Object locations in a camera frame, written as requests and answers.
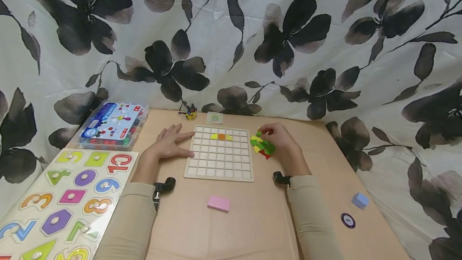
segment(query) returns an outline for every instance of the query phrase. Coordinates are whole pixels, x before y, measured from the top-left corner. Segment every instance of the sleeve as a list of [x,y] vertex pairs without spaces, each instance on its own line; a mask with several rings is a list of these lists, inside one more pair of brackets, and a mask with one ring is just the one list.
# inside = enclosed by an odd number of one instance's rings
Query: sleeve
[[317,179],[304,175],[290,181],[288,198],[305,259],[343,260]]
[[154,186],[128,183],[100,242],[94,260],[144,260],[156,218]]

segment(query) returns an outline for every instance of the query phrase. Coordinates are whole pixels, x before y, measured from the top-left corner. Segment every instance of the clear plastic box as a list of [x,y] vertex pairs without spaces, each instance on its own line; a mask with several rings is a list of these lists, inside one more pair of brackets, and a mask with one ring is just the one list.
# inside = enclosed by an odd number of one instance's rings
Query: clear plastic box
[[103,102],[91,113],[69,144],[94,150],[132,150],[149,114],[149,106]]

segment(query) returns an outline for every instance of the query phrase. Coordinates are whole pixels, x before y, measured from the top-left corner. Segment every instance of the floral curtain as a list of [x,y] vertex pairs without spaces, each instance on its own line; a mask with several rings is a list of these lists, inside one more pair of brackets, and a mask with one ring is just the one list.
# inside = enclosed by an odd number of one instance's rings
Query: floral curtain
[[462,259],[462,0],[0,0],[0,218],[101,101],[322,120],[410,257]]

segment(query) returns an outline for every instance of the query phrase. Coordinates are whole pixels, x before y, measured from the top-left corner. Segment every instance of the table surface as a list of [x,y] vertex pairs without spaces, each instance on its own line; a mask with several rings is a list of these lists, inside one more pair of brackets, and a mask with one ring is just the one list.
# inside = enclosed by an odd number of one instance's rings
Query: table surface
[[[182,132],[206,124],[207,114],[188,121],[176,111],[151,110],[133,151],[142,152],[155,142],[164,127],[182,123]],[[255,134],[265,123],[286,126],[303,149],[311,172],[318,178],[329,207],[341,251],[346,260],[400,260],[409,257],[373,201],[361,210],[351,203],[357,192],[369,197],[359,178],[337,147],[324,124],[283,118],[224,115],[223,124]],[[180,143],[189,148],[190,140]],[[252,154],[255,182],[211,181],[183,177],[186,159],[164,160],[158,181],[176,179],[174,191],[161,196],[146,260],[154,259],[303,259],[292,223],[285,187],[273,183],[282,171],[277,158]],[[211,195],[231,200],[228,213],[207,208]],[[343,225],[349,213],[356,228]]]

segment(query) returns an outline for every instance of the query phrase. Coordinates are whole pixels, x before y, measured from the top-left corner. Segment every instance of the pile of puzzle pieces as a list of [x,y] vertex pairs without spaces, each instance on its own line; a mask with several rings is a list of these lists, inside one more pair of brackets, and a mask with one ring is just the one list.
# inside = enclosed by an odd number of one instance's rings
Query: pile of puzzle pieces
[[264,155],[266,159],[269,159],[276,150],[276,147],[270,142],[262,140],[260,137],[261,132],[257,132],[256,136],[250,137],[250,144],[253,146],[255,153],[260,153]]

